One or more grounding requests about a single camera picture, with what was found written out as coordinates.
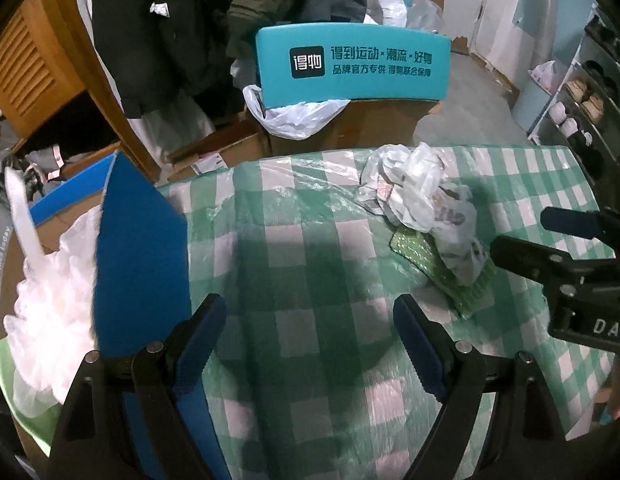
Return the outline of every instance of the gray floor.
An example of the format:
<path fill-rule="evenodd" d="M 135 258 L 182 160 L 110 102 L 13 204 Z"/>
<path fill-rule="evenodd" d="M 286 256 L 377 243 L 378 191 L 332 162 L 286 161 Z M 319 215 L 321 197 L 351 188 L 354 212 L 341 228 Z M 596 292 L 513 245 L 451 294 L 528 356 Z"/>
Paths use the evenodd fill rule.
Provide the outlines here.
<path fill-rule="evenodd" d="M 510 116 L 511 98 L 471 57 L 452 54 L 447 98 L 419 121 L 416 135 L 429 144 L 528 144 Z"/>

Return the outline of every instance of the louvered wooden door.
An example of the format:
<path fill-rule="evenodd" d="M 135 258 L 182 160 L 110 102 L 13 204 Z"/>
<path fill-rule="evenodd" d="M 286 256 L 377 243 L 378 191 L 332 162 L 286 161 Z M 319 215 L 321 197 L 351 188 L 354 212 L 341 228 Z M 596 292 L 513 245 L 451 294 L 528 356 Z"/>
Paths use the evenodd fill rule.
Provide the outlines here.
<path fill-rule="evenodd" d="M 0 37 L 0 108 L 24 139 L 85 90 L 43 8 L 25 0 Z"/>

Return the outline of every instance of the metal screw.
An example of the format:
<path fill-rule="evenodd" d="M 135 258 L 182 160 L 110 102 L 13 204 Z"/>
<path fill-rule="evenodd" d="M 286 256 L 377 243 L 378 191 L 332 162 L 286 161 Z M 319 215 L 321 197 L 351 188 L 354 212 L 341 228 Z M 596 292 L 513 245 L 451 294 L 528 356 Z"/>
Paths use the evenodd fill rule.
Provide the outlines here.
<path fill-rule="evenodd" d="M 85 355 L 85 362 L 87 362 L 87 363 L 94 363 L 94 362 L 98 361 L 98 358 L 99 358 L 98 350 L 90 350 Z"/>
<path fill-rule="evenodd" d="M 457 341 L 455 348 L 462 354 L 469 354 L 472 351 L 472 345 L 468 341 Z"/>
<path fill-rule="evenodd" d="M 519 359 L 521 359 L 524 363 L 530 364 L 535 360 L 534 356 L 530 352 L 526 352 L 525 350 L 520 351 L 518 354 Z"/>
<path fill-rule="evenodd" d="M 577 293 L 577 289 L 574 288 L 574 285 L 569 285 L 568 283 L 564 283 L 562 286 L 560 286 L 559 290 L 562 294 L 568 296 L 568 298 L 573 297 Z"/>
<path fill-rule="evenodd" d="M 148 351 L 148 353 L 155 354 L 163 350 L 163 343 L 161 341 L 152 341 L 151 343 L 149 343 L 148 346 L 145 347 L 145 349 Z"/>

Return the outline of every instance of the plastic tablecloth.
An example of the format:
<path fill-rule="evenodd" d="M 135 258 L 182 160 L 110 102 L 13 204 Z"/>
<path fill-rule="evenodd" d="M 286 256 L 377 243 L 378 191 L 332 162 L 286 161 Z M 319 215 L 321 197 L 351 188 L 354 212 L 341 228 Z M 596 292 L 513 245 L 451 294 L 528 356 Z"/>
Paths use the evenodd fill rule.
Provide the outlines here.
<path fill-rule="evenodd" d="M 610 248 L 545 231 L 553 205 L 597 208 L 561 147 L 438 147 L 446 175 L 471 187 L 478 237 L 497 234 L 610 257 Z M 394 227 L 353 194 L 372 150 L 249 162 L 162 188 L 187 217 L 193 310 L 210 292 L 227 326 L 203 371 L 234 479 L 401 478 L 440 404 L 421 387 L 392 325 L 413 293 L 455 340 L 486 354 L 539 361 L 565 430 L 590 405 L 612 355 L 551 338 L 541 287 L 498 270 L 469 319 L 393 253 Z M 474 470 L 494 397 L 484 395 L 457 478 Z"/>

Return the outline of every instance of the black square logo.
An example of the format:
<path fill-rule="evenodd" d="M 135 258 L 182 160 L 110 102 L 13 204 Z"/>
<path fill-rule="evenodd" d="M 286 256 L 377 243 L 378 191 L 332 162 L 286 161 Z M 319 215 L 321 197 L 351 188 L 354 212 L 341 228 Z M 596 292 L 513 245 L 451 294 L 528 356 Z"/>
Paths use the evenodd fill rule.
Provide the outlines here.
<path fill-rule="evenodd" d="M 290 49 L 290 69 L 292 77 L 320 77 L 325 75 L 325 58 L 323 47 L 297 46 Z"/>

